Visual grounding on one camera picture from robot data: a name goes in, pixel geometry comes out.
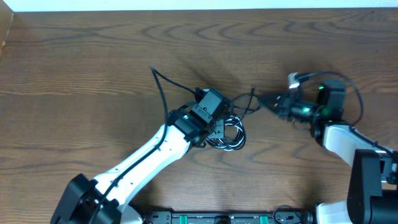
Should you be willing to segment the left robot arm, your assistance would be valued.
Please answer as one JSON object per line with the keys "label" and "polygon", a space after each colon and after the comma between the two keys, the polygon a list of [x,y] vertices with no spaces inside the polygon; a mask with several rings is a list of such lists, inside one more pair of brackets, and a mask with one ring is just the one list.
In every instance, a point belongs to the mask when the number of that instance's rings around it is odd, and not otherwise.
{"label": "left robot arm", "polygon": [[203,147],[232,108],[215,89],[197,89],[195,101],[167,113],[154,136],[120,164],[92,180],[78,174],[69,181],[51,223],[143,223],[130,201],[162,169]]}

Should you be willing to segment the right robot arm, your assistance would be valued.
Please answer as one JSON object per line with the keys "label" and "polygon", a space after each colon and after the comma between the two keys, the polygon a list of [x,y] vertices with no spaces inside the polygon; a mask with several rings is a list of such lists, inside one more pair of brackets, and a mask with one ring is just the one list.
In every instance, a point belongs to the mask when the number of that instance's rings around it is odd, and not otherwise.
{"label": "right robot arm", "polygon": [[326,79],[314,103],[303,101],[299,82],[293,82],[287,92],[258,98],[280,119],[308,123],[316,142],[351,167],[347,198],[318,204],[303,215],[302,223],[397,223],[397,190],[382,187],[384,182],[397,185],[397,152],[343,120],[345,96],[343,81]]}

